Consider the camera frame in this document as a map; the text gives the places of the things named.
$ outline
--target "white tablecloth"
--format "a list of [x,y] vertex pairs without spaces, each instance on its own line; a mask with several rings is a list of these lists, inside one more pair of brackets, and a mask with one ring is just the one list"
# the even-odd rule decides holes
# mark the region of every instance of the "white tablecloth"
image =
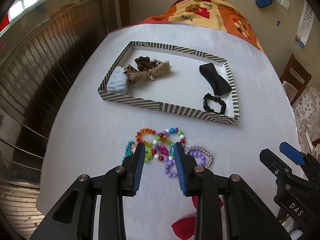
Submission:
[[[240,119],[224,125],[104,101],[97,92],[106,72],[130,41],[184,46],[225,58],[235,80]],[[145,24],[108,35],[77,77],[51,130],[36,207],[46,214],[80,174],[105,174],[120,165],[124,148],[141,128],[162,131],[178,127],[187,145],[200,145],[213,155],[210,168],[229,177],[239,174],[276,214],[276,177],[259,161],[269,148],[301,175],[301,169],[279,152],[287,141],[299,149],[295,119],[267,56],[230,34],[192,25]],[[140,190],[124,199],[128,240],[178,239],[170,225],[195,213],[178,179],[163,174],[163,163],[145,163]]]

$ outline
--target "red fabric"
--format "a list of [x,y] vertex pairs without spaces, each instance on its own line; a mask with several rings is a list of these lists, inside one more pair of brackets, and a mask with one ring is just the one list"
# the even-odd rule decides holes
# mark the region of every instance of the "red fabric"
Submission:
[[192,202],[195,208],[197,208],[197,201],[198,201],[198,197],[197,196],[193,196],[192,198]]
[[201,12],[193,12],[193,13],[200,15],[204,18],[210,19],[210,13],[207,11],[207,8],[200,7],[200,9],[201,9]]
[[187,217],[171,225],[172,230],[182,240],[187,240],[195,234],[196,217]]
[[6,14],[2,22],[0,22],[0,31],[2,31],[8,24],[9,24],[9,16],[8,14]]
[[317,140],[315,140],[314,142],[312,142],[312,145],[313,145],[314,147],[316,147],[318,144],[320,144],[320,138],[317,139]]
[[[191,197],[191,198],[192,198],[192,202],[193,202],[194,207],[197,208],[198,197],[194,196],[194,197]],[[222,208],[223,207],[223,201],[221,200],[221,198],[219,198],[219,203],[220,203],[220,208]]]

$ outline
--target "colorful bead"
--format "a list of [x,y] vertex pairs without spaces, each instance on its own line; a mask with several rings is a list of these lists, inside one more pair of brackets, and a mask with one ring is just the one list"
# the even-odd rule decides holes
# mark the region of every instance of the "colorful bead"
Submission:
[[167,148],[165,147],[165,146],[159,146],[159,149],[160,149],[160,152],[161,152],[161,154],[163,154],[163,155],[168,155],[169,154],[169,152],[168,152],[168,150],[167,150]]

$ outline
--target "black scrunchie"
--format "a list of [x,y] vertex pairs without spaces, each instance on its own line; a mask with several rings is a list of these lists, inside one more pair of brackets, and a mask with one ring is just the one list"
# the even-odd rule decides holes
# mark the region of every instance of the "black scrunchie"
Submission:
[[[210,108],[210,106],[208,106],[208,99],[213,100],[215,102],[218,102],[221,105],[221,110],[219,113],[215,112],[213,109]],[[203,109],[206,112],[211,112],[211,113],[216,113],[216,114],[224,114],[226,112],[227,105],[221,98],[214,97],[208,93],[204,96],[203,100],[204,100],[203,101]]]

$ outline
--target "beaded bracelet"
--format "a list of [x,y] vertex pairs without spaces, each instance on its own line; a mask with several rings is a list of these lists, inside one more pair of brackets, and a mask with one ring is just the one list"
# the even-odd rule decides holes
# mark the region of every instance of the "beaded bracelet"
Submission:
[[152,142],[152,144],[153,144],[152,148],[154,148],[154,145],[157,145],[158,142],[161,140],[161,141],[165,142],[167,145],[169,145],[169,151],[164,146],[162,146],[162,147],[160,146],[160,152],[163,155],[168,155],[170,153],[170,155],[172,157],[174,157],[174,151],[172,150],[172,148],[174,147],[174,143],[164,137],[165,135],[170,134],[170,133],[177,133],[180,137],[180,142],[182,143],[182,146],[184,146],[184,143],[186,142],[186,140],[185,140],[185,136],[184,136],[183,132],[180,131],[178,127],[176,127],[176,128],[172,127],[170,129],[166,129],[166,130],[162,131],[157,136],[155,136],[155,139]]
[[172,167],[174,164],[176,164],[176,161],[173,159],[173,160],[169,160],[167,164],[164,165],[164,174],[167,174],[168,177],[177,177],[178,174],[176,172],[170,172],[169,169],[170,167]]
[[146,156],[145,156],[145,159],[144,159],[145,162],[151,160],[152,156],[153,156],[153,154],[152,154],[152,143],[144,141],[144,140],[141,139],[141,137],[146,133],[151,134],[151,135],[155,135],[156,131],[152,130],[152,129],[149,129],[149,128],[143,128],[143,129],[140,129],[140,131],[137,132],[137,135],[135,136],[136,139],[137,139],[137,142],[144,143],[144,145],[146,147]]
[[200,157],[202,161],[199,163],[199,166],[203,166],[205,164],[205,157],[202,155],[207,155],[209,157],[209,160],[205,166],[206,169],[208,169],[213,161],[212,155],[204,148],[200,146],[191,146],[185,150],[185,154],[193,156],[193,157]]
[[125,147],[125,153],[124,153],[124,157],[122,159],[122,162],[124,161],[124,158],[131,156],[134,151],[135,151],[135,146],[134,146],[135,142],[134,141],[129,141],[127,146]]

